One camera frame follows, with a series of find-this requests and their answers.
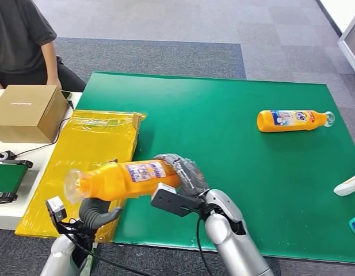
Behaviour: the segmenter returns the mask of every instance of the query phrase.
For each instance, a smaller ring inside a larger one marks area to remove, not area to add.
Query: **bottle being held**
[[[263,110],[257,124],[261,132],[312,131],[320,126],[331,127],[334,123],[332,112],[319,113],[313,110]]]
[[[104,201],[136,198],[153,194],[159,182],[177,188],[180,178],[162,160],[109,162],[93,171],[71,170],[64,183],[65,195],[72,203],[85,197]]]

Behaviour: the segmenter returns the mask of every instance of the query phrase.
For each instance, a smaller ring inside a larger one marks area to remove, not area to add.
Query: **yellow package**
[[[141,119],[140,113],[76,110],[61,131],[43,177],[15,234],[57,237],[59,234],[45,207],[45,200],[55,196],[60,196],[66,207],[67,218],[64,222],[72,217],[79,218],[80,204],[67,201],[63,190],[64,178],[74,168],[89,171],[109,160],[131,161]],[[113,201],[109,210],[124,204],[124,201]],[[110,242],[117,223],[100,228],[96,241]]]

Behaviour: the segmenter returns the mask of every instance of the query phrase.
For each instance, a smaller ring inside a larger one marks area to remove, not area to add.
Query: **gray t-shirt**
[[[0,0],[0,72],[37,70],[45,64],[41,46],[56,37],[33,0]]]

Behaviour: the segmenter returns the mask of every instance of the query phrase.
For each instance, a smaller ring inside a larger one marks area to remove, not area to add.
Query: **cardboard box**
[[[0,140],[51,143],[67,107],[55,85],[9,85],[0,97]]]

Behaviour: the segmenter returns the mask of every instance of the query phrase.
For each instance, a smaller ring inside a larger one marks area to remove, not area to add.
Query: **green mat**
[[[212,188],[243,213],[262,254],[355,262],[355,146],[325,85],[94,73],[79,109],[145,112],[134,160],[175,152],[197,162]],[[260,133],[259,111],[331,111],[331,128]],[[128,200],[116,243],[196,248],[197,217]],[[202,227],[203,248],[214,249]]]

